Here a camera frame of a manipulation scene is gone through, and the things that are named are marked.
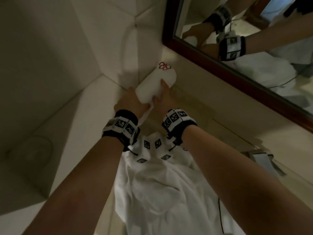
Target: person's left hand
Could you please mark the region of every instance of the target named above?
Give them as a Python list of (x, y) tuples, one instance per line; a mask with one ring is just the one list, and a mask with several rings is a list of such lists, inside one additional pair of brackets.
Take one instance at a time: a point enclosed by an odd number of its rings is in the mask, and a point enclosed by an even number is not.
[(138, 119), (140, 119), (143, 114), (149, 110), (149, 108), (150, 104), (141, 103), (136, 95), (135, 89), (133, 87), (129, 87), (126, 94), (124, 94), (114, 106), (114, 111), (129, 110), (133, 112)]
[(204, 44), (201, 46), (200, 50), (209, 55), (210, 57), (218, 60), (219, 57), (218, 43)]

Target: person's left forearm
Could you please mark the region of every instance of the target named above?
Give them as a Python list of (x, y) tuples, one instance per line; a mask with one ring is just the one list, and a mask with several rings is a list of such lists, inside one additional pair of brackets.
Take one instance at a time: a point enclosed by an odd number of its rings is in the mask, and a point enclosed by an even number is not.
[(246, 55), (269, 51), (276, 47), (313, 36), (313, 12), (277, 23), (246, 37)]
[(24, 235), (92, 235), (123, 148), (117, 138), (101, 138), (53, 192)]

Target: wooden mirror frame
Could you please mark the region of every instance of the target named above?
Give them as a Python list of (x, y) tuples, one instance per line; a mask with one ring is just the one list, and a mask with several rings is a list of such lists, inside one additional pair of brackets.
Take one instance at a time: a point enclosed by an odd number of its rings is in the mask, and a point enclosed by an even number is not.
[(166, 47), (313, 133), (313, 116), (307, 111), (176, 37), (182, 3), (183, 0), (167, 0), (162, 34), (162, 42)]

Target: hand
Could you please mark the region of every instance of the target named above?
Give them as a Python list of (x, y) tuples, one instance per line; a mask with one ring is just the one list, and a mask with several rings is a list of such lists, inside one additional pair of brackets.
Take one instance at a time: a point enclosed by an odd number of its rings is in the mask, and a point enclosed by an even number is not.
[(200, 23), (192, 26), (188, 31), (182, 34), (182, 39), (188, 36), (195, 36), (198, 40), (197, 48), (199, 48), (214, 32), (214, 26), (210, 22)]
[(214, 59), (218, 60), (219, 58), (219, 44), (218, 43), (205, 44), (201, 46), (200, 50)]
[(154, 95), (152, 100), (154, 103), (155, 111), (158, 113), (158, 115), (163, 121), (163, 118), (166, 116), (167, 112), (171, 109), (177, 109), (177, 105), (175, 100), (170, 95), (169, 86), (163, 79), (161, 79), (161, 86), (162, 86), (161, 98), (158, 99), (158, 97)]
[(119, 110), (129, 110), (133, 112), (138, 119), (140, 119), (143, 114), (149, 110), (150, 104), (143, 104), (139, 101), (135, 89), (129, 87), (126, 94), (119, 99), (118, 103), (114, 106), (115, 112)]

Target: black and white wristband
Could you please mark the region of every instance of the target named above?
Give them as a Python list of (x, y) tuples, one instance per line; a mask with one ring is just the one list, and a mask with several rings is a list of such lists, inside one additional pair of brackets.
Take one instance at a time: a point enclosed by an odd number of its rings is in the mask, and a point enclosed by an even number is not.
[(212, 15), (210, 15), (203, 23), (211, 22), (214, 26), (214, 31), (217, 34), (223, 32), (225, 26), (228, 25), (233, 18), (230, 9), (226, 6), (219, 6), (215, 9)]
[(197, 125), (197, 123), (182, 109), (169, 110), (162, 123), (168, 133), (167, 138), (174, 137), (173, 143), (177, 146), (182, 144), (182, 133), (190, 125)]
[(126, 152), (129, 150), (129, 145), (137, 142), (140, 133), (137, 124), (138, 119), (134, 113), (129, 110), (119, 110), (102, 130), (102, 137), (111, 136), (118, 138), (124, 145), (123, 152)]
[(246, 40), (244, 36), (234, 36), (223, 39), (219, 43), (221, 61), (231, 61), (246, 54)]

